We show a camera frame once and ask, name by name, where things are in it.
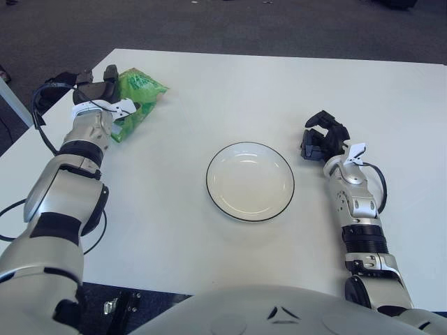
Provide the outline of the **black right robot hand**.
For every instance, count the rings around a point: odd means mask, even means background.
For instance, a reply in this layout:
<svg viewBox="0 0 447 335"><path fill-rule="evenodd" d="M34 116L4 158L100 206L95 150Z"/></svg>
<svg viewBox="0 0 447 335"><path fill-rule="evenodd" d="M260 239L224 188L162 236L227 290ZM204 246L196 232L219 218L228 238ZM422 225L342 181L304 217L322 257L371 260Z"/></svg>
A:
<svg viewBox="0 0 447 335"><path fill-rule="evenodd" d="M322 110L310 117L300 145L300 155L308 161L324 161L344 153L344 142L349 140L347 128L331 114Z"/></svg>

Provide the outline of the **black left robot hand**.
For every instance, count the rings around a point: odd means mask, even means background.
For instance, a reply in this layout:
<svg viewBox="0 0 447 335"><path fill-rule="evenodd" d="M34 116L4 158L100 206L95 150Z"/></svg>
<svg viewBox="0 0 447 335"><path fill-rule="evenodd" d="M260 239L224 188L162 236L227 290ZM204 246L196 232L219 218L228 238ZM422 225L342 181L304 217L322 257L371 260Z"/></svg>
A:
<svg viewBox="0 0 447 335"><path fill-rule="evenodd" d="M106 67L102 82L93 82L91 70L82 71L75 81L76 90L73 92L73 103L78 105L95 100L111 104L117 103L119 101L118 75L117 66L114 64Z"/></svg>

